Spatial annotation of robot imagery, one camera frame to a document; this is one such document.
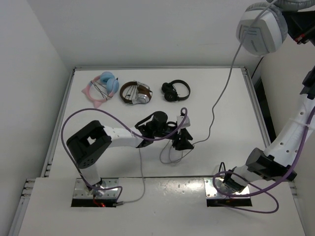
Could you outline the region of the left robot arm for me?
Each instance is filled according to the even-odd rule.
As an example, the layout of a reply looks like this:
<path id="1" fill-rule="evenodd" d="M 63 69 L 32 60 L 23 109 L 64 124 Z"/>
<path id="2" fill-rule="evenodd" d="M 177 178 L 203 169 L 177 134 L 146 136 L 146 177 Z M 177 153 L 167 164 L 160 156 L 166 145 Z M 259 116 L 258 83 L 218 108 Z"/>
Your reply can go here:
<path id="1" fill-rule="evenodd" d="M 176 150 L 192 150 L 193 140 L 187 127 L 190 125 L 187 108 L 182 108 L 176 122 L 169 122 L 165 112 L 156 111 L 129 128 L 118 118 L 104 111 L 122 128 L 103 126 L 93 120 L 73 134 L 62 145 L 76 167 L 80 177 L 90 190 L 101 190 L 102 179 L 96 170 L 96 162 L 108 148 L 145 148 L 153 142 L 171 140 Z"/>

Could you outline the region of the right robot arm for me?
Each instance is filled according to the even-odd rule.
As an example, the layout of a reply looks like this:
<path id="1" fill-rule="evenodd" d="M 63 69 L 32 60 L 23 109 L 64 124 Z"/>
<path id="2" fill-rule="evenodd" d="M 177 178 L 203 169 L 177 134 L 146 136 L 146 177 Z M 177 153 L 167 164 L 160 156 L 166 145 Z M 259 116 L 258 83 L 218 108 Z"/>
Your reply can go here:
<path id="1" fill-rule="evenodd" d="M 281 11 L 276 6 L 251 5 L 243 14 L 236 36 L 254 55 L 275 52 L 290 36 L 297 44 L 315 40 L 314 11 Z M 304 143 L 315 128 L 315 71 L 307 73 L 299 95 L 297 113 L 265 149 L 255 148 L 241 167 L 225 174 L 223 183 L 232 192 L 241 192 L 249 183 L 264 179 L 276 184 L 292 181 Z"/>

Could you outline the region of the white grey over-ear headphones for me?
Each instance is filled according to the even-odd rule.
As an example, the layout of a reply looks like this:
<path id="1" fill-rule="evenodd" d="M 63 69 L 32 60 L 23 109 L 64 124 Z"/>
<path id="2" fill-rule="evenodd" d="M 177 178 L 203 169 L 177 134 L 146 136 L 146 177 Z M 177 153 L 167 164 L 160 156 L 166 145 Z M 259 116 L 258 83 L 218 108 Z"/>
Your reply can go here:
<path id="1" fill-rule="evenodd" d="M 297 12 L 314 6 L 313 0 L 267 0 L 250 5 L 242 15 L 236 38 L 255 56 L 278 50 L 288 34 L 283 12 Z"/>

